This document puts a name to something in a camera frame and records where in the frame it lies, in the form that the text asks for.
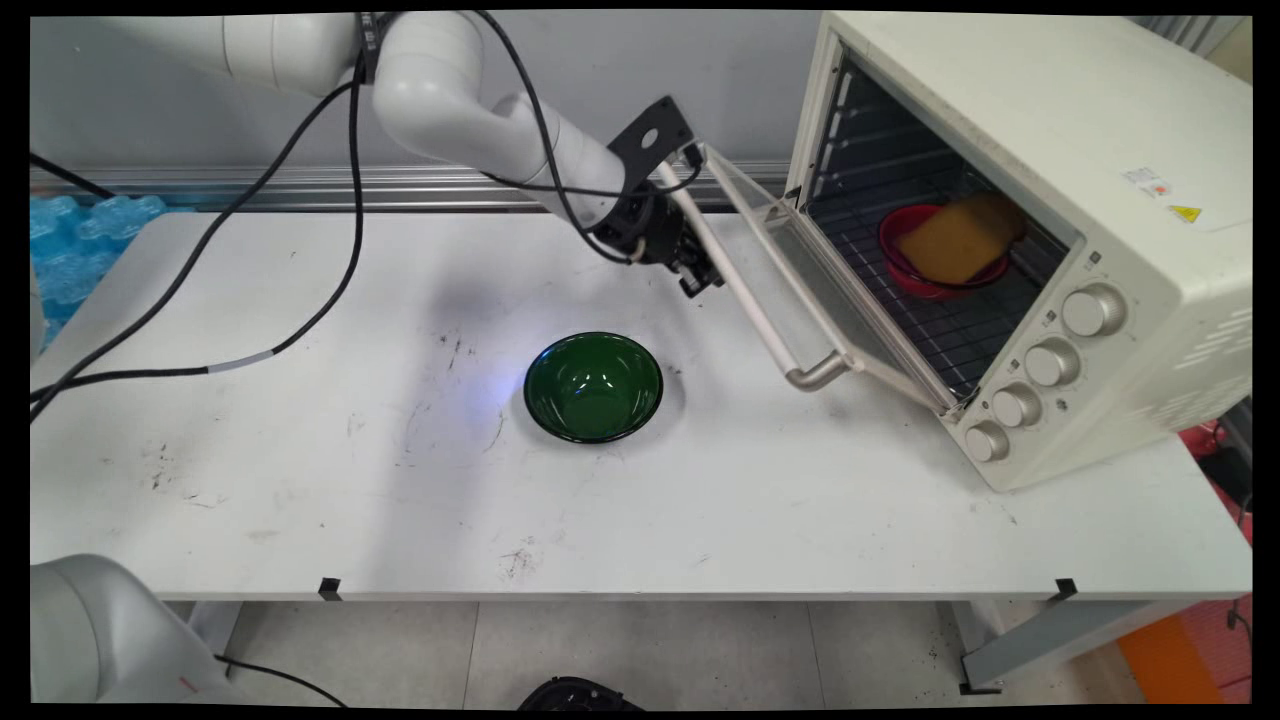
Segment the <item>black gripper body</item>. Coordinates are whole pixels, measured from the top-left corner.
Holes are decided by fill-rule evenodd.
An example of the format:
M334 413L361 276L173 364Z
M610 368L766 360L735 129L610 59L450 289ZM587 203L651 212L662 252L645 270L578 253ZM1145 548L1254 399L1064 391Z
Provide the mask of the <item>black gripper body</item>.
M632 264L695 266L701 245L667 188L641 184L595 225L595 241Z

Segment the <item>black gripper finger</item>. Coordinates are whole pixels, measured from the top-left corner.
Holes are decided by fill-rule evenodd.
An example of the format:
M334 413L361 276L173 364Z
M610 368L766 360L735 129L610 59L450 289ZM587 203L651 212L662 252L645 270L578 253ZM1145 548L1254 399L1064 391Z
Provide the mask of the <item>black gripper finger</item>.
M669 269L678 277L678 286L689 299L707 287L705 254L696 240L678 240L669 260Z
M721 287L724 279L696 234L689 236L689 292L700 293Z

